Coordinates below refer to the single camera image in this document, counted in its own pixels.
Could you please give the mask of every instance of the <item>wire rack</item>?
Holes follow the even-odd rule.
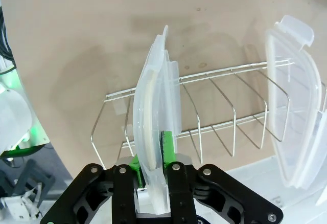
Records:
[[[285,60],[279,60],[276,62],[277,66],[288,66],[288,65],[292,65],[293,62],[290,59],[285,59]],[[182,88],[185,90],[189,100],[192,103],[192,107],[194,109],[194,113],[195,113],[195,118],[196,118],[196,123],[197,123],[197,127],[193,128],[193,129],[187,129],[182,131],[178,136],[177,139],[180,138],[185,138],[185,137],[189,137],[196,152],[197,152],[197,156],[199,159],[199,162],[201,164],[203,164],[203,151],[202,151],[202,134],[204,133],[208,133],[208,132],[213,132],[217,139],[220,141],[220,143],[222,144],[222,146],[225,148],[225,150],[227,151],[227,153],[231,156],[234,157],[235,156],[235,146],[236,146],[236,131],[237,129],[248,139],[248,141],[253,144],[257,149],[262,149],[264,146],[264,141],[265,141],[265,136],[266,133],[271,134],[276,140],[278,140],[279,142],[282,142],[285,136],[285,131],[286,131],[286,124],[288,121],[288,114],[289,114],[289,109],[290,109],[290,97],[289,95],[286,93],[286,91],[281,88],[277,83],[275,83],[273,80],[271,80],[264,72],[263,70],[267,68],[267,62],[259,62],[259,63],[251,63],[251,64],[243,64],[243,65],[238,65],[238,66],[232,66],[229,68],[223,68],[223,69],[217,69],[217,70],[213,70],[213,71],[208,71],[208,72],[202,72],[202,73],[197,73],[197,74],[192,74],[192,75],[187,75],[187,76],[183,76],[179,78],[179,84],[182,86]],[[284,130],[281,136],[277,136],[276,134],[274,134],[268,127],[267,127],[267,115],[269,113],[268,110],[268,104],[267,101],[262,97],[262,95],[255,90],[255,88],[253,88],[249,82],[247,82],[244,78],[242,78],[239,74],[240,73],[247,73],[247,72],[257,72],[259,73],[262,77],[264,77],[265,79],[267,79],[268,82],[271,82],[273,85],[275,85],[281,92],[284,93],[285,95],[285,99],[287,99],[287,105],[285,106],[286,109],[286,116],[285,116],[285,121],[284,121]],[[255,114],[250,114],[248,116],[244,116],[244,117],[237,117],[237,110],[235,108],[235,106],[233,105],[233,103],[231,102],[231,100],[228,98],[228,96],[223,92],[223,90],[220,88],[220,86],[218,86],[213,80],[217,79],[219,77],[223,77],[223,76],[228,76],[228,75],[234,75],[239,81],[243,82],[246,86],[248,86],[248,88],[251,90],[251,92],[253,93],[253,95],[257,96],[257,98],[259,100],[262,101],[264,110],[262,112],[259,113],[255,113]],[[230,114],[232,119],[229,121],[225,121],[225,122],[221,122],[221,123],[217,123],[217,124],[212,124],[209,126],[201,126],[201,120],[200,120],[200,116],[198,113],[198,109],[195,105],[194,100],[192,99],[192,96],[189,92],[189,90],[187,89],[186,85],[187,83],[193,83],[193,82],[199,82],[202,80],[209,80],[210,83],[213,85],[213,87],[217,90],[217,92],[224,98],[226,104],[230,107]],[[322,101],[322,110],[325,110],[325,105],[326,105],[326,100],[327,100],[327,87],[324,83],[321,83],[323,90],[324,90],[324,98]],[[129,148],[130,154],[132,156],[134,156],[132,147],[135,146],[134,141],[131,140],[127,134],[127,123],[128,123],[128,115],[129,115],[129,109],[130,109],[130,105],[131,105],[131,99],[135,94],[135,87],[134,88],[129,88],[126,90],[122,90],[119,92],[115,92],[112,94],[108,94],[105,96],[105,99],[103,101],[102,107],[100,109],[100,112],[98,114],[98,117],[94,123],[92,132],[91,132],[91,137],[90,137],[90,141],[91,144],[103,166],[103,168],[106,169],[105,164],[103,163],[103,160],[97,150],[97,147],[95,145],[94,142],[94,133],[98,124],[98,121],[103,113],[103,109],[105,107],[105,105],[111,101],[114,100],[118,100],[118,99],[128,99],[128,105],[127,105],[127,112],[126,112],[126,117],[125,117],[125,125],[124,125],[124,136],[126,141],[123,141],[121,143],[120,146],[120,150],[119,150],[119,154],[117,159],[119,159],[122,148]],[[259,124],[261,124],[262,126],[262,133],[261,133],[261,139],[260,139],[260,145],[257,145],[251,138],[250,136],[240,127],[241,124],[245,124],[245,123],[250,123],[250,122],[257,122]],[[222,140],[222,138],[219,136],[218,134],[218,130],[222,130],[222,129],[226,129],[226,128],[232,128],[232,149],[228,149],[226,146],[226,143]],[[199,150],[196,148],[195,145],[195,139],[194,137],[197,136],[198,137],[198,142],[199,142]]]

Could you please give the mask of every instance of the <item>stain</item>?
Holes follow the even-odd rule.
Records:
[[[206,63],[205,62],[202,62],[202,63],[199,64],[199,68],[204,68],[204,67],[206,67]]]

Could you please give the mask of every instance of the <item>black metal bracket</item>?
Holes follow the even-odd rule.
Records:
[[[100,165],[89,164],[55,202],[41,224],[90,223],[110,197],[114,224],[208,223],[196,215],[193,198],[229,223],[278,224],[283,219],[281,209],[215,165],[204,165],[196,170],[193,165],[173,162],[167,166],[165,174],[171,216],[138,216],[135,210],[138,180],[130,166],[119,165],[103,170]]]

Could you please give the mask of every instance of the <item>translucent plastic lid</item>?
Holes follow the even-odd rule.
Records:
[[[311,56],[302,48],[313,42],[313,30],[290,16],[266,33],[269,82],[269,127],[286,186],[300,186],[320,119],[321,81]]]
[[[135,149],[156,214],[169,211],[162,169],[160,134],[181,132],[178,64],[170,62],[165,40],[168,26],[157,35],[138,80],[133,105]]]

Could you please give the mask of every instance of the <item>silver bolt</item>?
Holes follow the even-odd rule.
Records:
[[[179,169],[180,169],[179,164],[174,164],[174,165],[173,165],[173,170],[179,170]]]
[[[96,173],[97,171],[98,171],[97,167],[92,167],[92,168],[91,168],[91,172],[92,172],[92,173]]]
[[[268,215],[268,221],[275,222],[277,220],[277,217],[275,214],[269,214]]]
[[[119,169],[119,173],[120,174],[125,174],[126,173],[126,169],[125,168],[120,168]]]
[[[203,174],[204,174],[204,175],[211,175],[211,170],[209,170],[209,169],[204,169]]]

